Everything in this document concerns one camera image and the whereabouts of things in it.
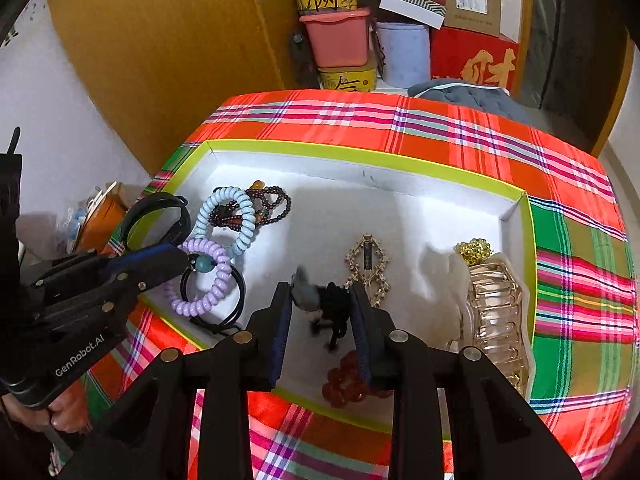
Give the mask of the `person's left hand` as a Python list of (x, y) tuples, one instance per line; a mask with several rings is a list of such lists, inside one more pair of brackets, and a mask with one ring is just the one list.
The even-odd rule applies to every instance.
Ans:
[(85, 434), (91, 429), (88, 405), (81, 380), (74, 382), (42, 410), (25, 408), (12, 394), (4, 394), (2, 406), (12, 422), (17, 422), (30, 430), (43, 432), (51, 426), (66, 434)]

